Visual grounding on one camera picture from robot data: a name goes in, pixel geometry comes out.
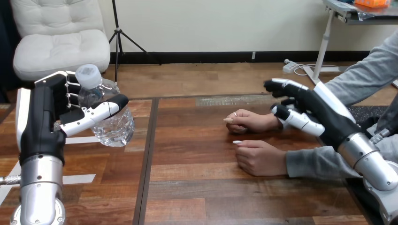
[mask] plastic bottle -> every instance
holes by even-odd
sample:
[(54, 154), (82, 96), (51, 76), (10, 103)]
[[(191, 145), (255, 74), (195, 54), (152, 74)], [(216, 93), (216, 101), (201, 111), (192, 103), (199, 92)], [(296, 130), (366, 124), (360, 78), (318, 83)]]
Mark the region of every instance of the plastic bottle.
[[(90, 108), (96, 102), (105, 101), (120, 93), (117, 85), (103, 79), (95, 65), (87, 64), (76, 71), (76, 79), (81, 85), (77, 97), (80, 107)], [(91, 130), (103, 145), (122, 147), (128, 144), (134, 133), (134, 119), (128, 107), (124, 107), (115, 116), (103, 120)]]

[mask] orange object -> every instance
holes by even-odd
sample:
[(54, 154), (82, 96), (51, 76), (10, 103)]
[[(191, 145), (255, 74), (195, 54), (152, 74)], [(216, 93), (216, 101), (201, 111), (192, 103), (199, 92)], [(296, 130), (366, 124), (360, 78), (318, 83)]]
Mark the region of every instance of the orange object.
[(378, 8), (378, 7), (388, 7), (391, 0), (355, 0), (356, 4)]

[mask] desk leg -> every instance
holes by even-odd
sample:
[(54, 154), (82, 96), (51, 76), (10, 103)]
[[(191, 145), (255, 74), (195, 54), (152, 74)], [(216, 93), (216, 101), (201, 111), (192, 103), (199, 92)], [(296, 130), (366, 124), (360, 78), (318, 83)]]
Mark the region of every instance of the desk leg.
[(312, 82), (314, 82), (314, 84), (317, 84), (320, 81), (319, 73), (321, 72), (323, 58), (325, 57), (326, 49), (328, 48), (330, 32), (332, 30), (332, 23), (333, 23), (335, 14), (336, 14), (336, 12), (334, 10), (329, 11), (328, 24), (326, 25), (326, 31), (323, 34), (321, 49), (319, 50), (318, 59), (316, 60), (314, 72), (312, 72), (312, 70), (309, 67), (303, 68), (305, 70), (305, 72), (307, 73), (307, 75), (312, 80)]

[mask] human hand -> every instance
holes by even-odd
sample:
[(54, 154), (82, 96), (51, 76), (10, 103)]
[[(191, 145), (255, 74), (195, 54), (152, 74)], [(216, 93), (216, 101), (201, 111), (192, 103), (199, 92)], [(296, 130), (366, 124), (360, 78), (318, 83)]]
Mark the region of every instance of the human hand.
[(259, 115), (248, 110), (239, 109), (224, 119), (230, 132), (244, 134), (247, 130), (255, 133), (262, 133), (275, 129), (282, 124), (273, 114)]
[(253, 176), (287, 175), (285, 151), (264, 141), (242, 141), (238, 142), (237, 146), (237, 163), (248, 174)]

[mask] white bottle cap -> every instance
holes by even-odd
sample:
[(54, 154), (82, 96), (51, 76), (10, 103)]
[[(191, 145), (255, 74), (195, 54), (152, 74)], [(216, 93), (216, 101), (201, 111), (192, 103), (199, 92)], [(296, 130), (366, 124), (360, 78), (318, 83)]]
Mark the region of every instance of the white bottle cap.
[(93, 89), (102, 84), (102, 76), (98, 67), (93, 64), (82, 65), (76, 70), (76, 79), (85, 89)]

